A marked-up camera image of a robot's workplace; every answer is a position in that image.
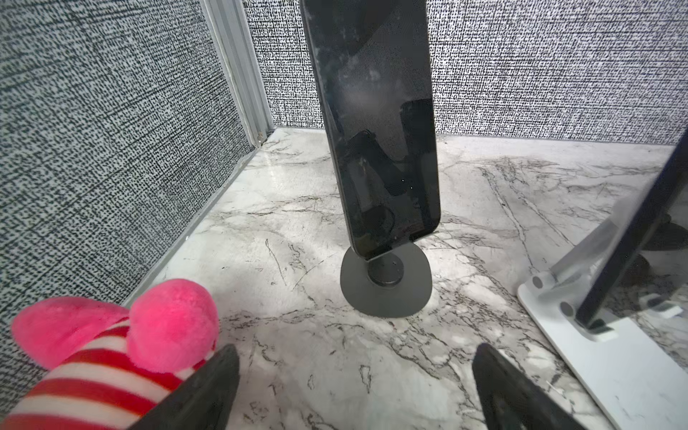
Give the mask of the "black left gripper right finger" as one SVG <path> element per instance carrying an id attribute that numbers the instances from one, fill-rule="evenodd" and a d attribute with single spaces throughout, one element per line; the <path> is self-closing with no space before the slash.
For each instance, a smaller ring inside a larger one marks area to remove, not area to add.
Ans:
<path id="1" fill-rule="evenodd" d="M 472 372 L 489 429 L 582 428 L 491 345 L 478 346 Z"/>

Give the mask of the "dark grey round phone stand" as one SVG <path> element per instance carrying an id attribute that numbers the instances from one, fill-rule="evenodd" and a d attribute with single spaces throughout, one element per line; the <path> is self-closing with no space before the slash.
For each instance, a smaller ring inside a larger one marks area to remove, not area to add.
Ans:
<path id="1" fill-rule="evenodd" d="M 405 318 L 420 312 L 433 291 L 424 252 L 408 243 L 367 261 L 353 249 L 344 254 L 340 288 L 347 302 L 365 315 Z"/>

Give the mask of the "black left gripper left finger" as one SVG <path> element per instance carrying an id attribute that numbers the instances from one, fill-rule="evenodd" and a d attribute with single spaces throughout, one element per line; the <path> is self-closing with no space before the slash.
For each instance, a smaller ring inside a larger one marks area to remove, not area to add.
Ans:
<path id="1" fill-rule="evenodd" d="M 224 429 L 236 399 L 240 362 L 226 345 L 132 429 Z"/>

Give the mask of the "black phone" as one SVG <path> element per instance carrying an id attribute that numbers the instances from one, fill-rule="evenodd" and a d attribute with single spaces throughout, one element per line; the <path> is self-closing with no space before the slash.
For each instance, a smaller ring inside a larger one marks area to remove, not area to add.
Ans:
<path id="1" fill-rule="evenodd" d="M 426 3 L 300 7 L 350 243 L 372 260 L 441 218 Z"/>
<path id="2" fill-rule="evenodd" d="M 575 321 L 595 330 L 616 318 L 668 308 L 687 285 L 687 134 L 637 198 L 594 276 Z"/>

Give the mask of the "pink striped plush toy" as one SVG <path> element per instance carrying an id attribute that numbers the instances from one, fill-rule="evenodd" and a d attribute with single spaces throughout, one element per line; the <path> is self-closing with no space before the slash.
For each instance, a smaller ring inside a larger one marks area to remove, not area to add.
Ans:
<path id="1" fill-rule="evenodd" d="M 47 374 L 3 429 L 127 429 L 211 359 L 220 317 L 206 288 L 171 279 L 130 307 L 41 300 L 14 317 L 11 333 Z"/>

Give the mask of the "white folding phone stand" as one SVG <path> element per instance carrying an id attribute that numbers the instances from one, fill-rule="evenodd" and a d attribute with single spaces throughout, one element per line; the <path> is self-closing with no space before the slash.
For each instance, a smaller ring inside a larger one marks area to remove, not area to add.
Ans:
<path id="1" fill-rule="evenodd" d="M 595 330 L 575 321 L 598 267 L 641 192 L 619 201 L 612 214 L 559 262 L 521 284 L 517 296 L 616 428 L 684 429 L 687 373 L 635 320 L 639 315 L 682 315 L 684 308 L 675 295 L 661 312 L 651 309 L 616 318 L 604 311 Z"/>

